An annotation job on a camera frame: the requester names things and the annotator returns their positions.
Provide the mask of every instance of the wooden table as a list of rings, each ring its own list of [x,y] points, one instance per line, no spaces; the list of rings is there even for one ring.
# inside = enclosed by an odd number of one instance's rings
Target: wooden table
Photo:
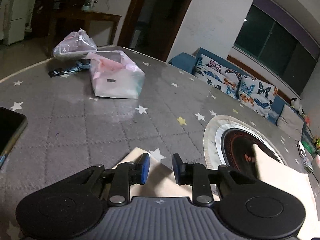
[[[66,8],[55,10],[52,13],[50,25],[49,25],[49,33],[47,37],[47,55],[50,57],[53,50],[53,41],[56,34],[56,24],[57,19],[65,18],[65,19],[74,19],[74,20],[84,20],[83,29],[88,32],[90,21],[106,21],[113,22],[113,27],[111,31],[110,43],[113,43],[113,40],[116,35],[116,30],[118,27],[119,20],[121,18],[120,15],[100,13],[94,11],[82,11],[78,8]]]

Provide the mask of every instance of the smartphone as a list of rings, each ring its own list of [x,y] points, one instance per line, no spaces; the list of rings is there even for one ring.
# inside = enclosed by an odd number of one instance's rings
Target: smartphone
[[[0,169],[27,123],[25,115],[0,107]]]

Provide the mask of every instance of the doorway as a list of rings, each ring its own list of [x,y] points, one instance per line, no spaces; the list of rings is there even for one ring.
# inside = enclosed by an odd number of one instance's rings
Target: doorway
[[[191,0],[132,0],[118,45],[166,61]]]

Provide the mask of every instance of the dark window glass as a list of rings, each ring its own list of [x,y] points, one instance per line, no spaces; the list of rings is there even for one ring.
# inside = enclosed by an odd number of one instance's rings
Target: dark window glass
[[[297,43],[285,28],[275,22],[259,61],[278,76],[282,76]]]
[[[284,27],[251,6],[235,46],[269,68],[299,95],[316,60]]]
[[[240,49],[258,57],[269,35],[274,20],[255,6],[251,6],[236,39]]]

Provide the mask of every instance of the yellow star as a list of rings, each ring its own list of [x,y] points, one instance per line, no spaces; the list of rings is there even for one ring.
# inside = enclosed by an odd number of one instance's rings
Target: yellow star
[[[180,125],[187,125],[186,124],[186,119],[183,119],[181,116],[179,116],[179,118],[177,118],[177,121],[179,122]]]

